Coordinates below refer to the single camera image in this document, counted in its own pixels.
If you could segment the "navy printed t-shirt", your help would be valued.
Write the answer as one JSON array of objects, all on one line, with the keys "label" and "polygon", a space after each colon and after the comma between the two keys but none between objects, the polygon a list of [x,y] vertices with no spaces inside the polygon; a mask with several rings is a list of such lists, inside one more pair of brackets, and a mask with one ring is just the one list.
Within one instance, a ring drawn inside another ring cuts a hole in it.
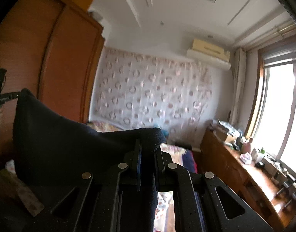
[{"label": "navy printed t-shirt", "polygon": [[15,171],[44,209],[27,231],[152,231],[159,128],[98,132],[23,89],[13,126]]}]

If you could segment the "floral bed quilt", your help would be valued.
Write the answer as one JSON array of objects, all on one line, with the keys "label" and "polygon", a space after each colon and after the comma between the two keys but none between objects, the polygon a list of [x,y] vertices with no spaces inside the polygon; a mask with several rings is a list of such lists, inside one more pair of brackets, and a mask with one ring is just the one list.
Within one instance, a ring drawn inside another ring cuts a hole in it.
[{"label": "floral bed quilt", "polygon": [[[101,121],[88,122],[87,125],[98,132],[114,132],[123,130],[117,126],[111,125],[110,123]],[[163,143],[161,145],[161,150],[170,154],[174,163],[183,166],[187,165],[186,160],[188,151],[186,149]],[[173,191],[158,192],[157,200],[158,204],[155,211],[153,231],[176,231]]]}]

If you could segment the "navy blue fleece blanket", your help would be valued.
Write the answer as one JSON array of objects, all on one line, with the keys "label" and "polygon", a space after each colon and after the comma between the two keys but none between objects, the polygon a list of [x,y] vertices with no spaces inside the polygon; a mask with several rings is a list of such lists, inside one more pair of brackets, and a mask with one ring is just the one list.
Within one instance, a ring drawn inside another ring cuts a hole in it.
[{"label": "navy blue fleece blanket", "polygon": [[191,173],[197,172],[197,164],[194,160],[194,156],[191,150],[186,150],[186,153],[182,155],[183,166]]}]

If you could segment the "long wooden sideboard cabinet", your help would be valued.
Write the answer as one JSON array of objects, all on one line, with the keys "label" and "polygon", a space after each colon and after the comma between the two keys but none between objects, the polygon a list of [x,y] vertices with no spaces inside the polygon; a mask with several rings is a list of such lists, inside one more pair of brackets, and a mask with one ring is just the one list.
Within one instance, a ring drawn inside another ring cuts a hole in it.
[{"label": "long wooden sideboard cabinet", "polygon": [[225,146],[208,128],[200,150],[197,162],[199,171],[214,173],[266,220],[274,231],[282,231],[289,225],[296,214],[296,206],[284,208],[288,198],[285,193],[275,196],[281,187],[271,180],[265,170],[256,168],[254,163],[244,164],[240,152]]}]

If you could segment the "wooden louvered wardrobe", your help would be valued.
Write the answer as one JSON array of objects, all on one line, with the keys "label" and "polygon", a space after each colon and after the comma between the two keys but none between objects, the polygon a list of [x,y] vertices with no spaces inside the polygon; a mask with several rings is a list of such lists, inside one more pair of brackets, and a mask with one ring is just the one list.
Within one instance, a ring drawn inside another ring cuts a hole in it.
[{"label": "wooden louvered wardrobe", "polygon": [[89,118],[92,88],[104,47],[93,0],[17,0],[0,24],[3,93],[29,89],[61,116]]}]

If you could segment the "stack of papers and boxes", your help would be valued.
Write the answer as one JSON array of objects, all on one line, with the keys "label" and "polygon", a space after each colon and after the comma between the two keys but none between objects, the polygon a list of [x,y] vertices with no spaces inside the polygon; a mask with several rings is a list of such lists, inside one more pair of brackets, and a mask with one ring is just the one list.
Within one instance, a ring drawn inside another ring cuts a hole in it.
[{"label": "stack of papers and boxes", "polygon": [[209,128],[213,134],[223,142],[233,142],[240,137],[240,132],[228,122],[213,119],[209,124]]}]

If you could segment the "pink figurine on sideboard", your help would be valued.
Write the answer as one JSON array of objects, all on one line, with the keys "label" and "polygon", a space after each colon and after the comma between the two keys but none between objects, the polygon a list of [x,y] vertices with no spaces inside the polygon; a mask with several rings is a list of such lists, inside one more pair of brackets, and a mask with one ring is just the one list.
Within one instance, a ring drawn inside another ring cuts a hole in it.
[{"label": "pink figurine on sideboard", "polygon": [[252,142],[253,142],[253,137],[250,137],[244,144],[242,147],[242,153],[249,153],[251,154],[252,152]]}]

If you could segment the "beige window side curtain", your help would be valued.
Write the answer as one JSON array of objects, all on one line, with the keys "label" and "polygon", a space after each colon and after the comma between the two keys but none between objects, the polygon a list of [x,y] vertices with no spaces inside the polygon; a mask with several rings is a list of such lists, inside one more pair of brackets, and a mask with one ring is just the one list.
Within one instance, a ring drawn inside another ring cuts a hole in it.
[{"label": "beige window side curtain", "polygon": [[234,69],[234,93],[230,114],[230,124],[235,126],[238,123],[241,100],[243,98],[245,75],[247,67],[247,54],[243,48],[235,51],[235,69]]}]

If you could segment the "bright window with frame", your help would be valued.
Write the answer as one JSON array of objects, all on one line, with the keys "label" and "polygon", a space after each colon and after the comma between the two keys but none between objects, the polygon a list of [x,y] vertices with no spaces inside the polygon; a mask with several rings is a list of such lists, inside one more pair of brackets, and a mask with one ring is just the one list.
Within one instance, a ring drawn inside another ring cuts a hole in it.
[{"label": "bright window with frame", "polygon": [[296,173],[296,37],[258,51],[253,147]]}]

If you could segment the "white wall air conditioner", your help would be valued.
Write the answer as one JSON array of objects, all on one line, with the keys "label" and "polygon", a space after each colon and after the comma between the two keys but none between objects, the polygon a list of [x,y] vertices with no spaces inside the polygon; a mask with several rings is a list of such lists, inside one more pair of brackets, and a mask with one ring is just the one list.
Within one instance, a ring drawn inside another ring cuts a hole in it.
[{"label": "white wall air conditioner", "polygon": [[204,40],[194,39],[186,55],[190,59],[198,60],[217,69],[224,71],[231,69],[230,52]]}]

